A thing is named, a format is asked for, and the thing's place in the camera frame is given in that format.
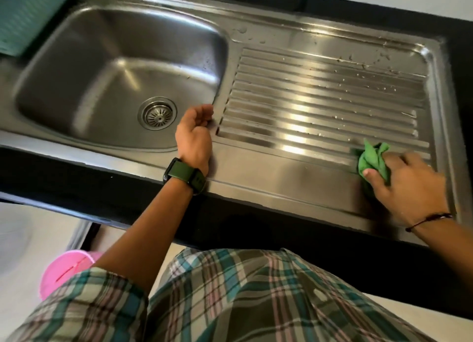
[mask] granite countertop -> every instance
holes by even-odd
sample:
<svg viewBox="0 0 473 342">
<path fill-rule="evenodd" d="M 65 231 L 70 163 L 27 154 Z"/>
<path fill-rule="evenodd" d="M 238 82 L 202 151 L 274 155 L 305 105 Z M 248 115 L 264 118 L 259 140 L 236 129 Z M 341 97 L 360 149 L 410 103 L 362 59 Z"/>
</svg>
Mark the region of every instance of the granite countertop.
<svg viewBox="0 0 473 342">
<path fill-rule="evenodd" d="M 473 22 L 345 0 L 236 1 L 443 38 L 462 122 L 469 122 L 473 116 L 469 92 L 473 81 Z M 34 52 L 33 45 L 23 59 Z M 470 129 L 470 124 L 463 124 L 468 156 L 473 154 Z M 5 200 L 125 228 L 160 188 L 159 183 L 0 148 L 0 198 Z M 422 246 L 376 238 L 209 194 L 192 200 L 175 240 L 199 249 L 285 247 L 363 292 L 473 318 L 473 297 L 445 263 Z"/>
</svg>

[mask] drain hole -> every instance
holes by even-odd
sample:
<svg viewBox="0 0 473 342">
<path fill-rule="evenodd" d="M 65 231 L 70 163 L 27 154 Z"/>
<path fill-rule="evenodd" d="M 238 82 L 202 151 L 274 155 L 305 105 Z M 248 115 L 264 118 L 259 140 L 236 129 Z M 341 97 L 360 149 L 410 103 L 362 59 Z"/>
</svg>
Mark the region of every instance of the drain hole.
<svg viewBox="0 0 473 342">
<path fill-rule="evenodd" d="M 176 118 L 174 103 L 163 97 L 146 100 L 138 112 L 138 121 L 146 129 L 161 130 L 167 128 Z"/>
</svg>

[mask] smartwatch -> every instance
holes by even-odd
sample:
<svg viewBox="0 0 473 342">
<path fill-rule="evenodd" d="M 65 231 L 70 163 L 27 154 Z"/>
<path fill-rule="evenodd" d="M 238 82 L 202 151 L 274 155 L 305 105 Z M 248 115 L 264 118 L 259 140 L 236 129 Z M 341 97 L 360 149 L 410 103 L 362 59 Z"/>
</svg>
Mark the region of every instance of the smartwatch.
<svg viewBox="0 0 473 342">
<path fill-rule="evenodd" d="M 202 174 L 199 169 L 188 166 L 181 159 L 176 157 L 171 161 L 168 168 L 164 172 L 164 184 L 166 184 L 171 177 L 178 178 L 187 183 L 194 191 L 194 195 L 198 195 L 204 190 L 204 174 Z"/>
</svg>

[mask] bracelet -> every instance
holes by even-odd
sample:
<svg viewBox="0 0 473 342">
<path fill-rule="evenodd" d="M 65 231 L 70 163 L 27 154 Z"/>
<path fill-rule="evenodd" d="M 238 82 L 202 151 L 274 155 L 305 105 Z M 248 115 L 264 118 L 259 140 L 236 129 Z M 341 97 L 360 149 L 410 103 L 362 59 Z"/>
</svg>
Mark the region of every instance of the bracelet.
<svg viewBox="0 0 473 342">
<path fill-rule="evenodd" d="M 432 214 L 432 215 L 429 215 L 427 216 L 424 220 L 422 220 L 421 222 L 418 222 L 417 224 L 415 225 L 412 225 L 411 227 L 407 227 L 406 228 L 406 231 L 407 232 L 411 232 L 413 228 L 415 228 L 416 226 L 420 225 L 420 224 L 423 224 L 424 222 L 427 222 L 427 221 L 434 221 L 434 220 L 441 220 L 441 219 L 453 219 L 453 215 L 450 214 L 450 213 L 443 213 L 443 214 Z"/>
</svg>

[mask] green plastic basket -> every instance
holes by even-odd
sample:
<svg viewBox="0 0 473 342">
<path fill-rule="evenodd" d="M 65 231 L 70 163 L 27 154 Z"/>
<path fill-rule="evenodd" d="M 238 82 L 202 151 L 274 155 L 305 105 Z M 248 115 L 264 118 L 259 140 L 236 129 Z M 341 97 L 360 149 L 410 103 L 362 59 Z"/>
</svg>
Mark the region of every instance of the green plastic basket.
<svg viewBox="0 0 473 342">
<path fill-rule="evenodd" d="M 65 0 L 0 0 L 0 53 L 19 56 Z"/>
</svg>

